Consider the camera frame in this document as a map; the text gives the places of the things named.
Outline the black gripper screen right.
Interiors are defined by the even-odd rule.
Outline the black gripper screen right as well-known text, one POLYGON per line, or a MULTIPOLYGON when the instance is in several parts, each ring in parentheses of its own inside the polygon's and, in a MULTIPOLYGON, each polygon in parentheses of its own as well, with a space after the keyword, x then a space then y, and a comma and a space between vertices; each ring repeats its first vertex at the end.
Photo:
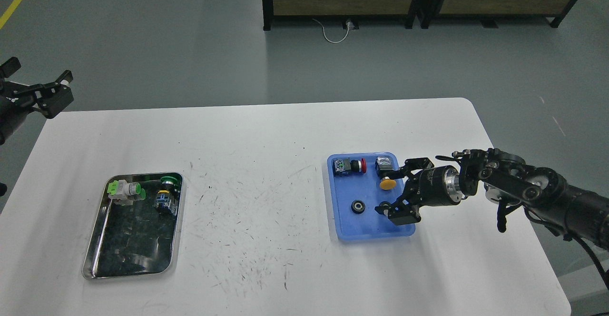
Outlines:
POLYGON ((396 226, 419 223, 421 206, 456 206, 465 198, 459 183, 459 171, 454 166, 434 167, 428 158, 408 158, 404 165, 394 168, 391 158, 379 158, 379 179, 397 180, 415 175, 415 191, 407 200, 380 202, 374 210, 396 226))

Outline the black gripper screen left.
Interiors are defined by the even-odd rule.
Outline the black gripper screen left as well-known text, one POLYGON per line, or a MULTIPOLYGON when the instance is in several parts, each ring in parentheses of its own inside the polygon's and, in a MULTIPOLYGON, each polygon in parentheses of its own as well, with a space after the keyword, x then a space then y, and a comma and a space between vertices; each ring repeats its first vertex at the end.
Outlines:
MULTIPOLYGON (((10 57, 0 65, 0 79, 8 79, 20 68, 19 59, 10 57)), ((74 101, 69 86, 72 80, 72 71, 66 70, 54 82, 46 84, 1 82, 1 116, 20 116, 39 112, 47 119, 53 119, 74 101)))

